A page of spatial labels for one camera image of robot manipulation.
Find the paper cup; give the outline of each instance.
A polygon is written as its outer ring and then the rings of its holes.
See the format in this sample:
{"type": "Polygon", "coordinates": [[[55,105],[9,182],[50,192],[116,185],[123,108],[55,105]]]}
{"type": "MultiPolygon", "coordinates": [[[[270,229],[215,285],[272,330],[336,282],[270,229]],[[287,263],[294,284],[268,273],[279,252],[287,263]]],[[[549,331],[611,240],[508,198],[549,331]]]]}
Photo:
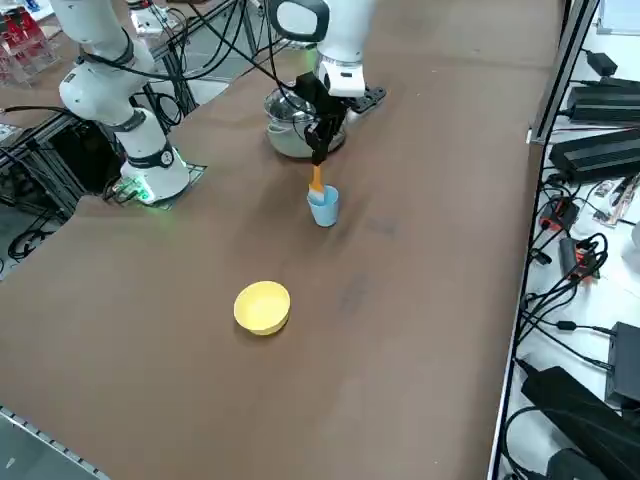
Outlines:
{"type": "Polygon", "coordinates": [[[338,190],[331,185],[324,187],[323,203],[319,203],[311,195],[307,195],[313,219],[320,227],[333,227],[338,222],[339,200],[338,190]]]}

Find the stainless steel pot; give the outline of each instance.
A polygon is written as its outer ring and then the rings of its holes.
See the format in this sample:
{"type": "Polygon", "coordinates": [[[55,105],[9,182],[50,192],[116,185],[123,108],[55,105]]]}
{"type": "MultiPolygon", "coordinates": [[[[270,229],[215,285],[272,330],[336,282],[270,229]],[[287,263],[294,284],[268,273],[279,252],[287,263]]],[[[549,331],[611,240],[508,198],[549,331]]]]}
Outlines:
{"type": "MultiPolygon", "coordinates": [[[[311,158],[313,152],[304,139],[304,129],[313,122],[313,115],[307,112],[315,112],[315,109],[292,91],[284,92],[286,99],[280,89],[276,88],[264,101],[264,110],[269,117],[267,138],[273,148],[287,157],[311,158]]],[[[345,138],[342,125],[333,137],[329,151],[338,148],[345,138]]]]}

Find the brown table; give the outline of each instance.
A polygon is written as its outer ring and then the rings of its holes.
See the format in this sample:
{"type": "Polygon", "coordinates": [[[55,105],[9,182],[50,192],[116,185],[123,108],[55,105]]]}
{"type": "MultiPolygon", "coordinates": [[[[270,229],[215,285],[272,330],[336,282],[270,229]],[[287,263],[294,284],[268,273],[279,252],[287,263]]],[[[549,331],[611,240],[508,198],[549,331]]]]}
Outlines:
{"type": "Polygon", "coordinates": [[[173,211],[84,199],[2,285],[1,401],[114,480],[483,478],[557,17],[382,1],[366,74],[389,95],[328,162],[330,230],[264,138],[273,83],[238,80],[172,134],[209,167],[173,211]],[[268,339],[232,316],[262,279],[293,301],[268,339]]]}

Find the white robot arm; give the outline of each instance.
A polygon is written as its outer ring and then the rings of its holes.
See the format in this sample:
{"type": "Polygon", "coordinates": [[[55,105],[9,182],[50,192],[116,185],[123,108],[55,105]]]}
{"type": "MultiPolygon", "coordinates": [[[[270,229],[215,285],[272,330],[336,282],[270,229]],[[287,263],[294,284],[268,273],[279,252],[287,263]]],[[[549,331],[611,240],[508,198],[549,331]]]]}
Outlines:
{"type": "MultiPolygon", "coordinates": [[[[63,31],[90,53],[137,71],[153,70],[151,53],[122,28],[111,0],[51,0],[51,6],[63,31]]],[[[155,115],[129,103],[147,81],[85,58],[60,84],[60,96],[73,113],[114,132],[128,157],[122,176],[136,183],[140,201],[152,204],[184,190],[189,171],[155,115]]]]}
{"type": "Polygon", "coordinates": [[[362,70],[364,43],[377,0],[269,0],[269,19],[285,38],[318,44],[313,72],[296,78],[292,90],[315,108],[305,141],[319,166],[352,109],[362,113],[386,92],[367,89],[362,70]]]}
{"type": "Polygon", "coordinates": [[[364,43],[377,0],[270,0],[269,18],[285,38],[318,44],[316,77],[334,97],[362,97],[364,43]]]}

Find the plastic bowl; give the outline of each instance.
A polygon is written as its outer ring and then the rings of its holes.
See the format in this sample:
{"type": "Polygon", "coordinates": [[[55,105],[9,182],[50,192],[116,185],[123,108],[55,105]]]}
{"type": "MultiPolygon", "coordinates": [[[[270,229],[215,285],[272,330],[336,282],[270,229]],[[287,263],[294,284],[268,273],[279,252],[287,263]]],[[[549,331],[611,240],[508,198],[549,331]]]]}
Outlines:
{"type": "Polygon", "coordinates": [[[289,319],[289,292],[276,282],[258,282],[245,288],[233,305],[236,322],[255,335],[273,335],[289,319]]]}

